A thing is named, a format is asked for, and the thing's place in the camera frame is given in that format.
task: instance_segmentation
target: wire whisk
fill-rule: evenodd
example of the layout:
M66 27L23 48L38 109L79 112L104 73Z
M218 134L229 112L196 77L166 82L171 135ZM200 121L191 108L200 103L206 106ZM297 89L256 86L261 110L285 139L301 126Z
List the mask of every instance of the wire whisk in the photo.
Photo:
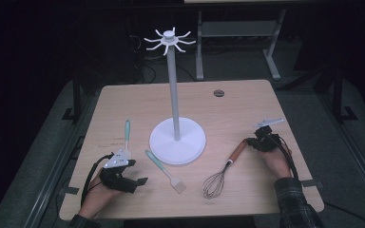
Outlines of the wire whisk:
M241 151L244 149L245 145L246 140L243 140L230 155L223 170L217 174L212 175L203 183L203 196L206 199L211 200L221 194L224 186L224 173L226 172L227 168L236 160Z

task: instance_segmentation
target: white brush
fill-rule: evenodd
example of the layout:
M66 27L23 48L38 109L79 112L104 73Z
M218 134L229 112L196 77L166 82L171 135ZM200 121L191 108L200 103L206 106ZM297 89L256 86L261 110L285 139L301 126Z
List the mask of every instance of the white brush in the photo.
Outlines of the white brush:
M171 186L173 186L173 188L179 194L186 189L186 185L180 179L171 176L171 174L164 168L162 163L155 157L152 151L146 150L145 154L170 178Z

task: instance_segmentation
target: sleeve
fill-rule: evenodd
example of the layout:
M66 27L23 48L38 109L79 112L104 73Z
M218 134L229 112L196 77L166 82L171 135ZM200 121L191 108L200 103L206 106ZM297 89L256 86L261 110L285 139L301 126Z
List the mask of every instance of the sleeve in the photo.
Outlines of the sleeve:
M100 223L97 223L93 220L81 217L79 215L75 215L73 219L70 221L69 227L75 228L100 228Z
M283 178L275 182L282 228L324 227L316 210L307 203L300 180Z

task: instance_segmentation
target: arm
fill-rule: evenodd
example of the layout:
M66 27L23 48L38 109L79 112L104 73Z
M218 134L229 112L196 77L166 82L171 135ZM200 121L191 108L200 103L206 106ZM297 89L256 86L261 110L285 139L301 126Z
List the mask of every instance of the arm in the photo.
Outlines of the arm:
M281 151L275 148L269 152L258 153L278 178L274 185L280 209L280 227L323 227L317 212L304 197L300 180L292 178L287 160Z
M94 217L115 197L122 192L109 189L101 184L99 174L91 181L85 201L70 222L70 227L78 228L96 228L100 224L93 221Z

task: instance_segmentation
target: wooden whisk handle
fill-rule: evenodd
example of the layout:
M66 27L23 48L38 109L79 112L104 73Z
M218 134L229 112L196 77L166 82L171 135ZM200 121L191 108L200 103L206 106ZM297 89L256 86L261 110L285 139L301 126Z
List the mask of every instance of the wooden whisk handle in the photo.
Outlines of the wooden whisk handle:
M239 154L244 149L246 144L247 144L246 139L244 139L243 141L240 142L240 144L236 147L236 149L233 151L233 153L229 157L230 163L233 163L236 160L236 158L239 156Z

